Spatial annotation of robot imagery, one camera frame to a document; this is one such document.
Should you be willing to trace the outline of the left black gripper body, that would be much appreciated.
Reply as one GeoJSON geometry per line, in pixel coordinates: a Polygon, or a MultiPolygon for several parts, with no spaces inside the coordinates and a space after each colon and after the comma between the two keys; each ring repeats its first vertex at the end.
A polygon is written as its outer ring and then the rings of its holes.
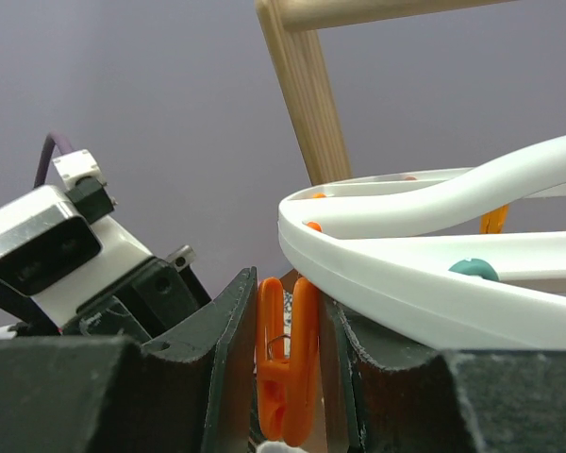
{"type": "Polygon", "coordinates": [[[17,337],[126,335],[146,343],[211,301],[191,268],[193,249],[184,245],[167,259],[153,258],[120,278],[76,310],[64,327],[20,322],[8,331],[17,337]]]}

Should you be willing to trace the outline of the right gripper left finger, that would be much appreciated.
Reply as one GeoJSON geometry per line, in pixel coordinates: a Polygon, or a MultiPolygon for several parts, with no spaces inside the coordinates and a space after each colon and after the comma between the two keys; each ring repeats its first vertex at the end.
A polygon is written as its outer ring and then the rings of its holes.
{"type": "Polygon", "coordinates": [[[147,344],[0,340],[0,452],[244,452],[257,271],[147,344]]]}

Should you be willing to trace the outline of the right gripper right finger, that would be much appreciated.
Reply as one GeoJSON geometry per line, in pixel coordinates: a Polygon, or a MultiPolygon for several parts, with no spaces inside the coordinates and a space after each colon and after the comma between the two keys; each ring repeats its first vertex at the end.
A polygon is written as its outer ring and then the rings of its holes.
{"type": "Polygon", "coordinates": [[[566,452],[566,351],[436,350],[320,302],[332,452],[566,452]]]}

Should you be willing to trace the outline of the wooden hanger rack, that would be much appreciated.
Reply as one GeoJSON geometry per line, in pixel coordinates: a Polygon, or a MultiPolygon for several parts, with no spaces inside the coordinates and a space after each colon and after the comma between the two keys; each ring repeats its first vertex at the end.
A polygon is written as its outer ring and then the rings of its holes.
{"type": "Polygon", "coordinates": [[[318,31],[487,6],[488,0],[257,1],[259,24],[310,182],[352,177],[318,31]]]}

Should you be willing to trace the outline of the white round clip hanger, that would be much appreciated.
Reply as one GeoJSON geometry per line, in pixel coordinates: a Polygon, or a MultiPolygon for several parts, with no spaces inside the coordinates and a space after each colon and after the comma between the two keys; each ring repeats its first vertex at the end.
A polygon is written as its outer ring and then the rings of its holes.
{"type": "Polygon", "coordinates": [[[566,196],[566,135],[474,168],[326,183],[278,206],[299,271],[291,328],[281,283],[258,288],[258,420],[271,441],[312,428],[318,297],[434,349],[566,350],[566,230],[452,235],[524,198],[566,196]]]}

